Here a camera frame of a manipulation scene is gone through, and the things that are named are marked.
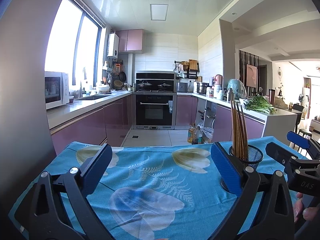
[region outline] finger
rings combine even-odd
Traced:
[[[306,208],[303,211],[303,218],[307,221],[311,221],[317,215],[318,211],[319,211],[319,208],[317,207]]]
[[[293,205],[293,215],[297,217],[303,211],[302,198],[298,199]]]
[[[297,198],[302,198],[302,197],[303,197],[303,194],[300,193],[300,192],[298,192],[298,193],[297,193]]]

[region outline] white microwave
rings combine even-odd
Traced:
[[[45,108],[50,109],[69,103],[69,77],[67,73],[45,71]]]

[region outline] floral tablecloth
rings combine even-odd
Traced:
[[[265,153],[265,146],[271,141],[293,151],[274,137],[249,140],[264,154],[258,172],[284,169]],[[228,151],[231,142],[221,145]],[[115,239],[207,240],[236,199],[220,186],[220,174],[210,156],[211,146],[113,147],[112,161],[87,199]],[[45,170],[52,175],[65,173],[99,149],[100,146],[73,142]],[[18,228],[13,214],[26,192],[10,213]],[[261,196],[262,193],[257,194],[241,231],[250,227]],[[291,196],[294,202],[295,193],[291,192]],[[74,228],[82,232],[67,195],[62,194],[62,198]]]

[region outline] leaf pattern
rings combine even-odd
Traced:
[[[172,153],[174,162],[194,173],[207,173],[203,168],[210,166],[210,160],[206,158],[210,153],[200,148],[184,148]]]
[[[178,178],[179,174],[176,176],[169,176],[173,172],[173,169],[170,171],[159,172],[163,168],[164,160],[162,160],[162,163],[159,166],[140,168],[142,165],[146,164],[148,160],[149,156],[146,160],[130,165],[129,167],[117,167],[128,169],[128,177],[126,179],[131,178],[135,171],[139,171],[141,172],[140,177],[138,179],[131,180],[132,182],[143,182],[149,178],[150,182],[146,184],[147,187],[153,187],[154,190],[161,189],[160,192],[167,191],[167,194],[173,194],[173,196],[176,195],[177,198],[184,200],[190,206],[193,206],[194,201],[192,192],[190,191],[190,188],[185,189],[188,184],[183,186],[180,185],[182,182],[184,182],[184,179],[180,181],[174,181]]]
[[[123,187],[110,197],[109,208],[119,226],[141,240],[154,240],[153,231],[167,228],[184,203],[150,188]]]

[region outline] cooking oil bottle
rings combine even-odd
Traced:
[[[188,130],[188,139],[187,139],[188,143],[192,143],[192,138],[194,136],[195,131],[196,131],[196,124],[193,123],[190,125],[190,128]]]
[[[200,130],[200,126],[197,126],[193,135],[192,144],[202,144],[202,131]]]

